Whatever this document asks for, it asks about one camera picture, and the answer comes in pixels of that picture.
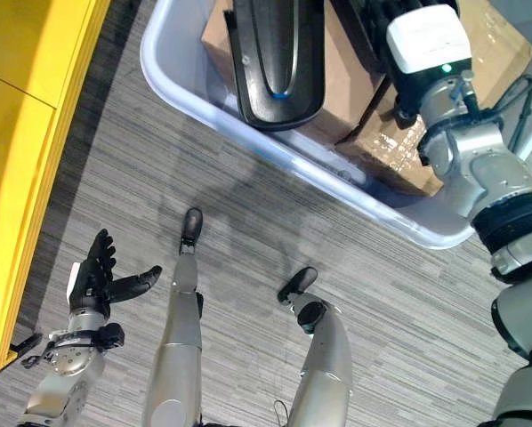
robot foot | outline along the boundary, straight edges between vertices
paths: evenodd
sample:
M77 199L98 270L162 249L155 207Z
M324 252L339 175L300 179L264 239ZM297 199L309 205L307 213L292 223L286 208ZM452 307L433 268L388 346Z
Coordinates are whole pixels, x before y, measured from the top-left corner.
M318 271L313 267L301 269L278 292L279 303L282 305L291 304L290 294L303 294L317 278Z
M203 213L196 207L191 207L183 219L183 230L181 232L181 244L179 255L194 254L195 245L203 228Z

yellow cabinet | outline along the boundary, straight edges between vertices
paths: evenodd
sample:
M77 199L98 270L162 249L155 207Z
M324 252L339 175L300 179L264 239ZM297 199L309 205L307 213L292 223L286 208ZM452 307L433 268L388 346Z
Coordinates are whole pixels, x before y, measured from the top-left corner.
M35 171L42 162L42 142L54 109L0 80L0 331L12 333L10 308L19 305L14 292L31 206L35 203ZM4 352L0 363L4 363Z
M89 7L90 0L0 0L0 79L56 107Z
M109 0L0 0L0 369Z

cardboard box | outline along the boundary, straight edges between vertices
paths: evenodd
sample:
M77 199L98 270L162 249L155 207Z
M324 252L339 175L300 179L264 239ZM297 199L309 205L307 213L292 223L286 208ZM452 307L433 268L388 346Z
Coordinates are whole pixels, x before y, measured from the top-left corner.
M473 85L481 107L493 107L532 59L532 45L489 3L460 0L461 19L472 44ZM337 150L390 187L407 194L433 196L441 188L416 150L424 135L422 119L400 130L392 117L396 92L390 88L360 133Z
M234 69L229 34L223 11L232 9L231 0L217 0L209 17L202 42L222 78L234 92ZM299 128L314 141L334 145L347 136L382 81L361 66L331 3L326 1L326 97L316 117Z

translucent plastic tub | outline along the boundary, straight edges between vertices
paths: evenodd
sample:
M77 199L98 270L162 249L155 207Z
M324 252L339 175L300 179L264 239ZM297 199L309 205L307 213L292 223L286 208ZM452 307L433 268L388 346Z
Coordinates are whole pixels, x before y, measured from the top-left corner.
M443 207L442 191L429 198L402 196L296 131L260 133L241 122L235 96L200 42L213 6L214 0L157 2L141 44L141 67L157 95L418 245L449 248L472 234L463 218ZM525 158L531 150L529 141L520 154Z

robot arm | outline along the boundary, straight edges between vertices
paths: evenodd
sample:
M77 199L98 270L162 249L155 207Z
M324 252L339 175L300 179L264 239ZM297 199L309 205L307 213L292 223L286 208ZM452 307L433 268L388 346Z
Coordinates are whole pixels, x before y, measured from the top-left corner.
M117 323L106 324L110 304L147 292L159 278L161 267L113 280L116 249L106 230L93 242L88 257L75 262L70 273L67 297L69 325L65 331L50 335L40 356L23 360L30 368L41 360L52 367L30 398L18 426L69 427L82 411L88 391L104 369L103 353L124 344L124 331Z
M399 93L399 125L411 125L417 113L423 118L427 133L418 150L444 182L439 197L478 232L492 255L493 275L512 285L493 302L492 318L529 365L505 385L495 420L480 427L532 427L532 177L513 152L529 114L532 76L481 110L470 44L448 3L366 0L365 32ZM501 113L521 97L523 113L505 145Z

